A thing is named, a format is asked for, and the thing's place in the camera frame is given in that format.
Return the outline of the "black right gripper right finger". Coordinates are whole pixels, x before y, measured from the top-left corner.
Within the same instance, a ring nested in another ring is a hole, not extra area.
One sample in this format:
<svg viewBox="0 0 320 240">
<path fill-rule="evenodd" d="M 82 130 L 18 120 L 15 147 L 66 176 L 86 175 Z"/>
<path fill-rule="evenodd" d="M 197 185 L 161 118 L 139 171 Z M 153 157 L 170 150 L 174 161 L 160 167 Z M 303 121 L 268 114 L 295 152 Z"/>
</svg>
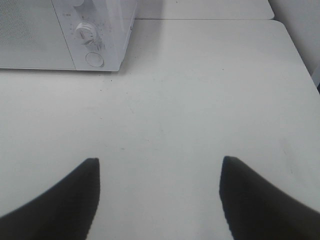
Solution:
<svg viewBox="0 0 320 240">
<path fill-rule="evenodd" d="M 219 197 L 235 240 L 318 240 L 320 214 L 286 194 L 240 159 L 222 161 Z"/>
</svg>

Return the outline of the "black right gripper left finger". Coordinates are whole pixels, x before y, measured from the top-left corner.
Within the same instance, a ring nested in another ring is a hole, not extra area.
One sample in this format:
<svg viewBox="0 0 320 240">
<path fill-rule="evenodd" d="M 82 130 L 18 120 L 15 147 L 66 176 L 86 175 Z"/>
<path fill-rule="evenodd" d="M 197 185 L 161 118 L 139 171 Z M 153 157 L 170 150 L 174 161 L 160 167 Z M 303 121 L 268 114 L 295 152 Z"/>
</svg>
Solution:
<svg viewBox="0 0 320 240">
<path fill-rule="evenodd" d="M 100 162 L 88 158 L 53 187 L 0 218 L 2 240 L 85 240 L 101 192 Z"/>
</svg>

